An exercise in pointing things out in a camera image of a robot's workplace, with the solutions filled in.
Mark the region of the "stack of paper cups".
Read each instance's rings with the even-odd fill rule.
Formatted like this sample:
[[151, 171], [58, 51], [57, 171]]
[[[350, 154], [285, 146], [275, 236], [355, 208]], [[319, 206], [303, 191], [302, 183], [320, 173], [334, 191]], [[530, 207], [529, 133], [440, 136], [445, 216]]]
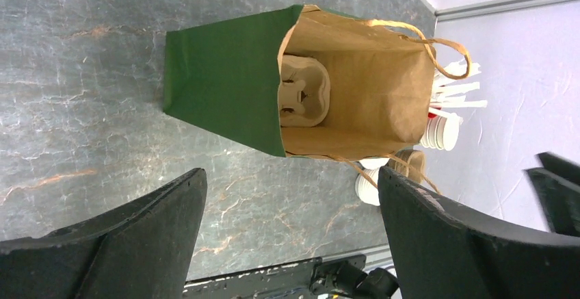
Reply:
[[451, 118], [431, 118], [419, 144], [426, 148], [451, 151], [456, 147], [461, 124], [462, 119], [457, 114], [452, 114]]

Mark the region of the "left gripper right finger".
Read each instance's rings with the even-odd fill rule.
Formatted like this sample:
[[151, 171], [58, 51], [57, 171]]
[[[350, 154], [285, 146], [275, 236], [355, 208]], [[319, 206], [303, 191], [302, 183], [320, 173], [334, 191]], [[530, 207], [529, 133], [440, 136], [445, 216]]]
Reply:
[[578, 298], [579, 239], [486, 215], [394, 170], [380, 209], [404, 298]]

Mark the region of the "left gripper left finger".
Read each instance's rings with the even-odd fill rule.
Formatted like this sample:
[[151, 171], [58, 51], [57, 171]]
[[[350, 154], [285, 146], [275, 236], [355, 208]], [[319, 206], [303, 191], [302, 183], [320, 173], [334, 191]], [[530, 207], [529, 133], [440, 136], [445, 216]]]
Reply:
[[195, 168], [45, 236], [1, 243], [2, 298], [180, 298], [207, 199]]

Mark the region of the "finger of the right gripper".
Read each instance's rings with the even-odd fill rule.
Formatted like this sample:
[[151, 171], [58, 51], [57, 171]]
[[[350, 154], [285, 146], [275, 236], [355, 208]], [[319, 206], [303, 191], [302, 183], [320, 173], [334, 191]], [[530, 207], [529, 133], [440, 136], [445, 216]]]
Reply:
[[579, 237], [579, 186], [544, 168], [525, 171], [550, 232]]
[[538, 154], [542, 167], [557, 176], [579, 185], [579, 164], [550, 152]]

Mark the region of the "green paper bag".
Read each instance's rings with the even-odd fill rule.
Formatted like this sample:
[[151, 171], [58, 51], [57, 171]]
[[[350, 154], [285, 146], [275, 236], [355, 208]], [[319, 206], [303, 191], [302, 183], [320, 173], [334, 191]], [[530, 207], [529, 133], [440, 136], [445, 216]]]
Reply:
[[293, 5], [166, 34], [163, 111], [277, 157], [354, 165], [422, 138], [461, 44], [413, 25]]

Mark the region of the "brown cup carrier tray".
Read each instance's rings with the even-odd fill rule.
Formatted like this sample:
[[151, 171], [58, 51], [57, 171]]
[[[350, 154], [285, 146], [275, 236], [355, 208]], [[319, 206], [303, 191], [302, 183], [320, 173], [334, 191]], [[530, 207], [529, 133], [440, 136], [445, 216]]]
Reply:
[[330, 76], [311, 57], [283, 55], [278, 88], [281, 127], [315, 127], [330, 108]]

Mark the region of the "stack of white lids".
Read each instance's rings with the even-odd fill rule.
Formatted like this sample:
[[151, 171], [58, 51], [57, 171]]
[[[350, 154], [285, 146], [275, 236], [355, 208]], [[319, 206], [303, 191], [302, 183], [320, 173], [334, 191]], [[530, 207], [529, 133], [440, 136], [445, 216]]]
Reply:
[[[372, 178], [372, 180], [377, 183], [378, 182], [378, 175], [379, 175], [379, 168], [376, 169], [364, 169], [366, 175]], [[362, 202], [373, 205], [373, 206], [380, 206], [380, 200], [378, 195], [378, 190], [376, 186], [372, 185], [366, 178], [364, 178], [361, 174], [357, 176], [355, 182], [355, 193]]]

